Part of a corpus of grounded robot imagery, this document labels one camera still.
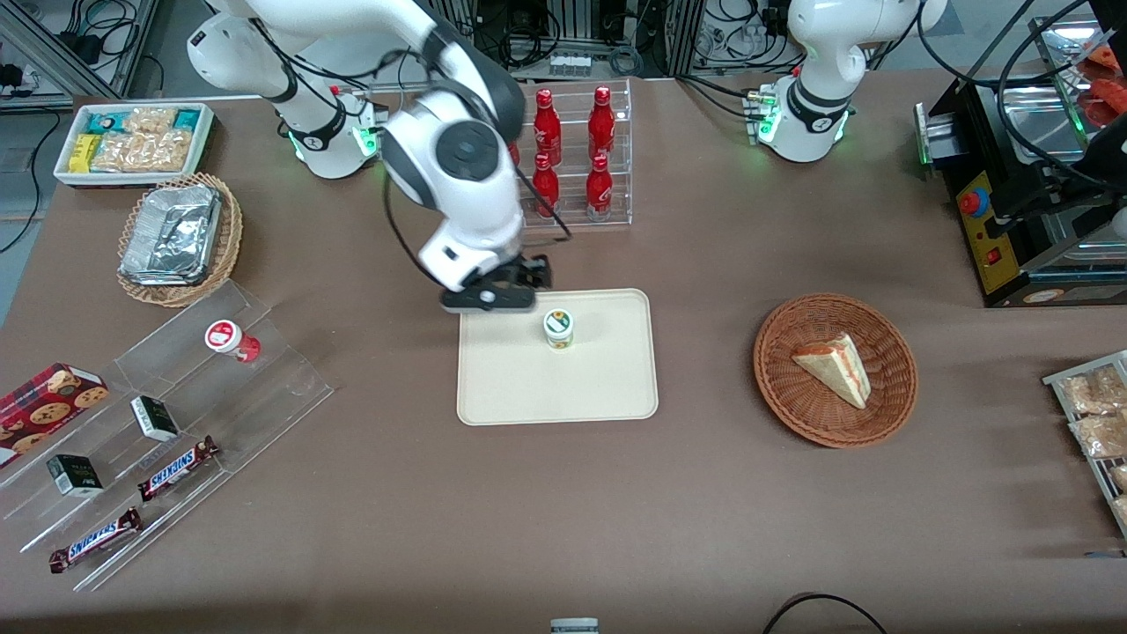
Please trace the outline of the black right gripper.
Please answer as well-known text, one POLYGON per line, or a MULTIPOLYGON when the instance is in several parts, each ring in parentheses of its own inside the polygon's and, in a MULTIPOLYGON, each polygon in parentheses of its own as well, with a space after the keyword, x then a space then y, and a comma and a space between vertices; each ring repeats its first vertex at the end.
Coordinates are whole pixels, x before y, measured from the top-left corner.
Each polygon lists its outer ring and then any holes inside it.
POLYGON ((516 256, 500 264, 490 273, 474 270, 465 278, 464 291, 479 293, 482 291, 511 292, 518 289, 547 291, 553 286, 553 270, 545 255, 529 258, 516 256))

